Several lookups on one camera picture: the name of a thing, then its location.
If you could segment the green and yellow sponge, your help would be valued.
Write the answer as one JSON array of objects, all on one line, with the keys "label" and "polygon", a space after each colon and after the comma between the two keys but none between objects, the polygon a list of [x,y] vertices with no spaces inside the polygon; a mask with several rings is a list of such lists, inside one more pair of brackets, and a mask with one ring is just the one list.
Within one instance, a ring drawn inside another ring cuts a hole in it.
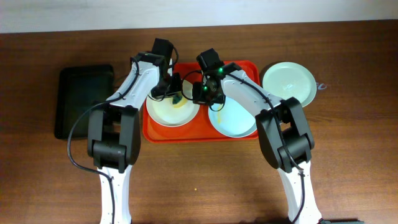
[{"label": "green and yellow sponge", "polygon": [[175,95],[172,98],[172,106],[174,108],[182,107],[186,103],[186,99],[182,95]]}]

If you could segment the white plate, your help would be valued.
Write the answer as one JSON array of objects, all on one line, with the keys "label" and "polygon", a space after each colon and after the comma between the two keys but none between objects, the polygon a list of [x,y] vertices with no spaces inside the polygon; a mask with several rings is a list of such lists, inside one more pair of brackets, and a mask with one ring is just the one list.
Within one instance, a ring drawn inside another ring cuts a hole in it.
[{"label": "white plate", "polygon": [[148,95],[146,98],[146,109],[149,116],[156,123],[170,128],[189,123],[197,115],[200,105],[194,104],[185,98],[186,103],[182,107],[174,108],[172,106],[172,98],[156,101],[151,98],[151,95]]}]

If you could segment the light blue plate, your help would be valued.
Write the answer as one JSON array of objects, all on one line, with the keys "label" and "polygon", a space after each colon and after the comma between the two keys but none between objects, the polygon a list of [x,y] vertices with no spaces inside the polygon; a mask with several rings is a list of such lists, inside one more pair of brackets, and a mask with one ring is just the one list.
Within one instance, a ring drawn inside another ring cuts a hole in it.
[{"label": "light blue plate", "polygon": [[257,130],[254,116],[228,97],[223,105],[210,106],[208,117],[211,125],[219,133],[230,138],[243,138]]}]

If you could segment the light green plate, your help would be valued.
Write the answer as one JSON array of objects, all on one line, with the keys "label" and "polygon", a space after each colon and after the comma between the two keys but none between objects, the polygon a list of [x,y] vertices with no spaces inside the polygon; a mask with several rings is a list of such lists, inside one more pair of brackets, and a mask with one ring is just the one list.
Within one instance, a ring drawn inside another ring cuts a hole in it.
[{"label": "light green plate", "polygon": [[262,87],[284,100],[294,97],[303,107],[309,105],[317,93],[312,73],[303,65],[294,62],[271,65],[262,77]]}]

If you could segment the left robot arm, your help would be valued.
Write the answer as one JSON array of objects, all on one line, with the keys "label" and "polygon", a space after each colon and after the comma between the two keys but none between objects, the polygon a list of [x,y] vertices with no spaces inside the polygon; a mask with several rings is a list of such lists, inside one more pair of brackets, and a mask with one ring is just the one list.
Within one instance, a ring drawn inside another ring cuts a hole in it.
[{"label": "left robot arm", "polygon": [[139,110],[150,96],[156,101],[174,97],[182,89],[172,75],[177,51],[156,38],[152,50],[131,58],[131,71],[103,105],[90,111],[88,155],[101,181],[101,223],[131,223],[129,178],[141,148]]}]

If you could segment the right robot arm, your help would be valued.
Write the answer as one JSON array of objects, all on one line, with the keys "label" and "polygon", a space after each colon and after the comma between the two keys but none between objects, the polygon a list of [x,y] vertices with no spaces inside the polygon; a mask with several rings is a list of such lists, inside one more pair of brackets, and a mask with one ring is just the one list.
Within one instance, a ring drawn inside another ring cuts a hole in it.
[{"label": "right robot arm", "polygon": [[321,223],[310,178],[312,132],[298,99],[274,96],[236,63],[225,64],[214,49],[196,60],[202,72],[193,85],[193,102],[211,106],[226,98],[239,103],[256,121],[261,152],[282,180],[291,223]]}]

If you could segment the red plastic tray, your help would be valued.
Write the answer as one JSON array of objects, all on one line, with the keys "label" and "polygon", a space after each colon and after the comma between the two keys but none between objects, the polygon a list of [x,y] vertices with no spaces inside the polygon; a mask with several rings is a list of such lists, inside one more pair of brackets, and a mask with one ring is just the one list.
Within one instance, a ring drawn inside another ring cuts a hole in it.
[{"label": "red plastic tray", "polygon": [[243,138],[230,138],[219,133],[210,123],[207,106],[200,106],[197,115],[187,124],[179,127],[166,127],[156,123],[148,114],[146,106],[143,112],[143,134],[153,143],[235,141],[238,139],[257,139],[255,133]]}]

